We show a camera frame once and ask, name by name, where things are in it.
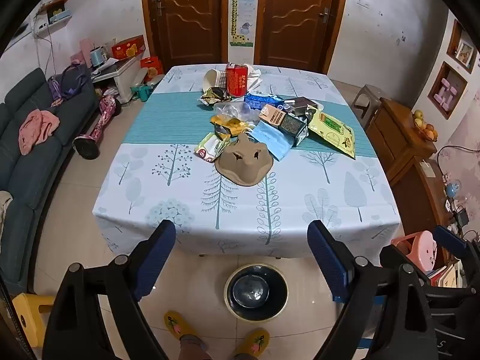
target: tile floor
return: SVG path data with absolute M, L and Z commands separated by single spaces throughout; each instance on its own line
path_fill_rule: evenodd
M 349 103 L 359 90 L 339 82 L 335 85 Z M 36 293 L 54 295 L 73 262 L 92 267 L 113 259 L 114 254 L 94 221 L 92 208 L 123 136 L 142 105 L 139 101 L 133 102 L 112 120 L 100 143 L 98 159 L 86 161 L 77 154 L 71 159 L 55 191 L 40 238 L 34 276 Z M 335 323 L 336 315 L 328 286 L 313 258 L 200 257 L 174 248 L 155 290 L 140 302 L 147 322 L 170 359 L 178 357 L 179 344 L 163 324 L 163 314 L 169 309 L 181 312 L 190 321 L 215 360 L 226 360 L 236 344 L 256 327 L 231 315 L 222 296 L 231 272 L 250 262 L 267 262 L 278 267 L 290 288 L 285 310 L 273 321 L 263 324 L 272 338 L 262 360 L 313 358 Z M 128 359 L 106 297 L 100 297 L 100 305 L 116 355 Z M 365 353 L 365 350 L 357 351 L 356 358 L 363 358 Z

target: wooden drawer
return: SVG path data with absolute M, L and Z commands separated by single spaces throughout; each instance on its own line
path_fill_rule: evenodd
M 387 143 L 383 139 L 383 135 L 378 130 L 375 123 L 372 123 L 367 129 L 367 137 L 370 140 L 371 145 L 375 149 L 382 168 L 386 172 L 390 166 L 392 166 L 395 158 L 388 148 Z
M 393 157 L 398 158 L 405 150 L 408 142 L 393 121 L 392 117 L 384 108 L 381 108 L 378 112 L 378 115 L 375 118 L 375 126 L 381 133 Z

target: metal screw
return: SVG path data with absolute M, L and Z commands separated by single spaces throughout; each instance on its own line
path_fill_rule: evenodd
M 403 264 L 402 268 L 408 274 L 412 274 L 414 272 L 414 269 L 410 264 Z
M 120 256 L 115 257 L 115 263 L 117 266 L 122 266 L 128 261 L 128 257 L 125 256 L 124 254 L 121 254 Z
M 355 262 L 360 266 L 367 266 L 368 260 L 363 256 L 355 257 Z
M 76 272 L 76 271 L 78 271 L 79 269 L 80 269 L 80 264 L 78 264 L 77 262 L 74 262 L 72 265 L 70 265 L 70 266 L 68 267 L 68 270 L 69 270 L 70 272 Z

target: pink wallpaper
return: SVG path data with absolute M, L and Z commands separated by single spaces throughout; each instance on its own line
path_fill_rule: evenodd
M 447 145 L 480 150 L 480 90 Z M 449 180 L 459 179 L 462 183 L 458 200 L 466 208 L 470 219 L 463 228 L 464 234 L 469 230 L 480 234 L 480 153 L 446 148 L 442 150 L 438 161 Z M 472 239 L 474 235 L 470 232 L 467 239 Z

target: pink towel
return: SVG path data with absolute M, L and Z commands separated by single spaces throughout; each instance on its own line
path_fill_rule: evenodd
M 45 142 L 59 124 L 60 120 L 52 112 L 34 109 L 20 126 L 18 135 L 20 153 L 27 155 L 34 145 Z

